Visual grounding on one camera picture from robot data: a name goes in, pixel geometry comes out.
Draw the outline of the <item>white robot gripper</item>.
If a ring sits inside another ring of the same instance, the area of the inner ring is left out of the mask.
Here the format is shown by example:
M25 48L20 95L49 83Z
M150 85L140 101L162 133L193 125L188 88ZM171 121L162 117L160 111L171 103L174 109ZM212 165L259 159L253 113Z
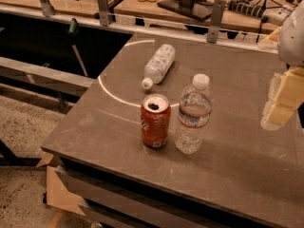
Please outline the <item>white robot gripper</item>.
M280 60L292 67L271 79L260 121L268 131L278 130L304 103L304 1L284 21L277 50Z

